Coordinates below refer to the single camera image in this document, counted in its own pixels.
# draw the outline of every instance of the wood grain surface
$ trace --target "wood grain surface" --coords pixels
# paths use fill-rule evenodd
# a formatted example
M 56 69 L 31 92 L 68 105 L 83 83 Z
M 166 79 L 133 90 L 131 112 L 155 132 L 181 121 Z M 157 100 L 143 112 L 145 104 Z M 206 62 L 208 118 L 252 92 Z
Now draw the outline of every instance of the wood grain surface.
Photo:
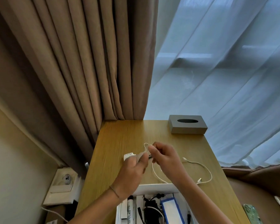
M 102 124 L 76 214 L 108 189 L 120 170 L 124 154 L 138 154 L 144 151 L 144 143 L 155 141 L 173 145 L 180 158 L 204 164 L 213 174 L 213 180 L 199 185 L 201 189 L 234 224 L 250 223 L 204 135 L 171 134 L 167 120 L 118 120 Z M 184 166 L 194 181 L 209 180 L 209 173 L 202 166 L 190 163 Z M 160 178 L 171 182 L 157 164 L 154 169 Z M 157 183 L 162 182 L 154 176 L 150 160 L 141 184 Z M 115 215 L 116 208 L 103 223 L 115 223 Z

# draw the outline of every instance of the smartphone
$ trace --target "smartphone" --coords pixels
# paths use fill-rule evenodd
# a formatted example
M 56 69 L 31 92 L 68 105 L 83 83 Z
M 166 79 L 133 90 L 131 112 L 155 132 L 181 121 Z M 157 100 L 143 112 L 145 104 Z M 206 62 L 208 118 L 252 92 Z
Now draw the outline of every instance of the smartphone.
M 251 204 L 243 204 L 243 209 L 248 216 L 248 219 L 251 224 L 263 224 L 257 211 L 256 208 L 251 205 Z

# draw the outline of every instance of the brown curtain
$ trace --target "brown curtain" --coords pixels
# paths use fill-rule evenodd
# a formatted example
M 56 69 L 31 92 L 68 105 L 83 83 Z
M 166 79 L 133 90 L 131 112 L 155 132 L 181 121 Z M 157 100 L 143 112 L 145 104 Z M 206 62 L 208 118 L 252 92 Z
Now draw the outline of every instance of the brown curtain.
M 103 119 L 144 117 L 157 8 L 158 0 L 0 0 L 0 96 L 82 175 Z

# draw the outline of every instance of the white marker pen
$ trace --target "white marker pen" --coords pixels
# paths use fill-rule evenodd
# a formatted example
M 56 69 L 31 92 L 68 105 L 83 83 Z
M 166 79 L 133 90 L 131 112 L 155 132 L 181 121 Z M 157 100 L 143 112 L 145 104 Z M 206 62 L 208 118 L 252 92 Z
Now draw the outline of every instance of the white marker pen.
M 134 213 L 134 201 L 133 196 L 129 196 L 127 199 L 127 224 L 133 224 Z

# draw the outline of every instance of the thin bracelet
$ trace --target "thin bracelet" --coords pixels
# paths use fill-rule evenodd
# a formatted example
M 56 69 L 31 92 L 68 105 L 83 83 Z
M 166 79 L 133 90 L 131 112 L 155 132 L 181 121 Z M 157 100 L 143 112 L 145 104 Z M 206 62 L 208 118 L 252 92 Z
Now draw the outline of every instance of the thin bracelet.
M 119 195 L 117 194 L 117 192 L 115 191 L 115 189 L 111 185 L 110 185 L 109 188 L 112 189 L 112 191 L 115 193 L 115 195 L 118 197 L 118 199 L 120 199 Z

